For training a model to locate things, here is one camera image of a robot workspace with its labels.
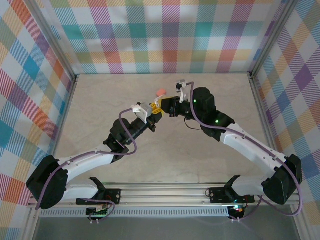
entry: table surface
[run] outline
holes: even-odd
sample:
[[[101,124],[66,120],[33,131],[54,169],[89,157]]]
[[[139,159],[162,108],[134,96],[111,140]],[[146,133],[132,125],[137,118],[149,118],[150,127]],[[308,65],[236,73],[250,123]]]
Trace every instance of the table surface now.
[[[229,115],[245,131],[266,143],[248,77],[228,74],[124,74],[81,75],[65,121],[55,157],[87,152],[108,138],[119,112],[137,102],[151,103],[160,88],[176,96],[175,82],[194,81],[215,97],[217,110]],[[136,116],[126,113],[129,122]],[[199,128],[195,121],[187,122]],[[105,183],[179,182],[225,183],[234,175],[262,174],[234,149],[185,126],[184,118],[165,115],[155,133],[146,130],[137,140],[138,150],[111,165],[88,171],[75,180],[97,177]]]

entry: plaid wall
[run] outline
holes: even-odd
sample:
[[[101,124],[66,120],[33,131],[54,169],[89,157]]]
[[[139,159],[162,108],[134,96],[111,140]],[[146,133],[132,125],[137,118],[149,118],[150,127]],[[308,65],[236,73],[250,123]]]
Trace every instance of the plaid wall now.
[[[257,77],[279,150],[302,160],[304,207],[320,234],[320,0],[298,2]]]
[[[15,240],[25,182],[52,152],[71,79],[22,0],[0,0],[0,239]]]
[[[247,72],[286,2],[36,1],[79,74]]]

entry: metal frame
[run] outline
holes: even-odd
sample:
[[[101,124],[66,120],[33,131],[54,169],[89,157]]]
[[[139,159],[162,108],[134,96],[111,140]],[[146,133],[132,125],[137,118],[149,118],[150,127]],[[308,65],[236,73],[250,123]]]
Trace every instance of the metal frame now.
[[[42,14],[38,4],[35,3],[34,0],[25,0],[24,3],[29,8],[29,11],[31,12],[32,16],[34,17],[36,23],[39,25],[43,35],[45,36],[46,40],[48,41],[50,47],[52,48],[53,52],[57,56],[61,65],[64,67],[64,69],[67,71],[67,73],[69,74],[69,76],[72,79],[76,79],[77,78],[76,73],[73,71],[66,55],[64,54],[63,50],[61,49],[57,38],[55,37],[54,33],[52,32],[51,27],[47,23],[47,20],[45,19],[44,15]]]
[[[66,100],[65,110],[64,110],[64,113],[62,115],[62,120],[61,120],[61,123],[60,123],[60,127],[59,127],[57,135],[56,135],[56,141],[55,141],[55,143],[53,145],[53,148],[52,148],[52,155],[55,155],[57,147],[58,147],[58,144],[60,142],[60,139],[61,139],[61,136],[62,136],[62,132],[64,130],[65,123],[66,123],[66,120],[67,120],[67,116],[69,114],[69,110],[70,110],[70,107],[71,107],[71,103],[72,103],[72,100],[73,100],[75,92],[76,92],[78,79],[79,79],[79,75],[77,75],[75,77],[75,79],[71,83],[70,93],[69,93],[69,96],[68,96],[68,98]]]
[[[262,65],[264,64],[266,58],[268,57],[272,47],[274,46],[275,42],[277,41],[279,35],[281,34],[284,26],[286,25],[291,13],[294,11],[297,3],[299,0],[288,0],[288,3],[285,5],[281,16],[276,21],[272,33],[270,34],[270,37],[264,46],[253,70],[252,70],[252,76],[256,77],[259,70],[261,69]]]
[[[272,135],[272,131],[271,131],[271,128],[270,128],[270,125],[268,122],[266,110],[264,108],[264,105],[262,103],[262,99],[261,99],[259,92],[258,92],[258,87],[257,87],[256,81],[255,81],[255,78],[249,72],[247,75],[248,75],[248,80],[249,80],[250,87],[252,90],[253,98],[255,101],[255,105],[258,110],[259,118],[260,118],[260,121],[262,124],[262,129],[263,129],[263,133],[264,133],[264,136],[266,139],[266,143],[270,148],[278,151],[278,147],[276,145],[275,139]]]
[[[251,64],[254,61],[254,58],[256,56],[256,53],[259,50],[261,43],[265,39],[265,34],[268,31],[269,26],[270,26],[271,22],[273,21],[274,15],[276,14],[279,6],[281,5],[281,2],[282,2],[282,0],[273,0],[272,1],[272,7],[270,8],[268,15],[266,16],[266,18],[264,20],[264,23],[263,23],[263,26],[260,30],[260,33],[256,37],[255,43],[253,44],[253,46],[251,48],[251,53],[249,55],[249,58],[248,58],[246,64],[244,65],[244,68],[242,70],[243,73],[245,73],[246,71],[248,71],[248,69],[250,69]]]
[[[291,206],[291,210],[295,211],[297,208]],[[316,233],[311,227],[311,223],[307,217],[306,211],[302,208],[301,213],[294,218],[296,228],[298,230],[299,236],[302,240],[314,240],[317,239]]]
[[[160,218],[182,215],[185,217],[229,216],[226,212],[227,207],[241,204],[210,203],[210,199],[205,194],[208,188],[221,188],[224,185],[225,183],[104,183],[106,188],[121,189],[121,201],[116,206],[118,212],[113,217]],[[298,195],[293,194],[286,204],[296,205],[297,200]],[[33,238],[39,218],[70,218],[70,214],[86,217],[84,210],[87,206],[76,205],[72,200],[60,202],[48,210],[36,211],[36,205],[37,201],[31,198],[24,219],[25,229],[21,231],[20,240]],[[90,207],[99,207],[99,205],[90,205]]]

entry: pink object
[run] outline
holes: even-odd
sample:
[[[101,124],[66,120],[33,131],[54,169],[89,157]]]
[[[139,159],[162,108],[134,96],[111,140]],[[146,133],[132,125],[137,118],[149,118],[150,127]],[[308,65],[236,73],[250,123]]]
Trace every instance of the pink object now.
[[[160,97],[162,95],[167,94],[167,91],[164,88],[160,88],[157,92],[156,92],[156,96]]]

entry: yellow object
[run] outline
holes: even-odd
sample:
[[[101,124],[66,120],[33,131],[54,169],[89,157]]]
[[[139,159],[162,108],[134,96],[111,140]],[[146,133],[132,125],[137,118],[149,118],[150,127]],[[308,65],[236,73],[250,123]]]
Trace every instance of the yellow object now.
[[[150,106],[152,107],[152,114],[162,113],[162,116],[164,115],[164,111],[160,107],[157,107],[154,102],[151,103]]]

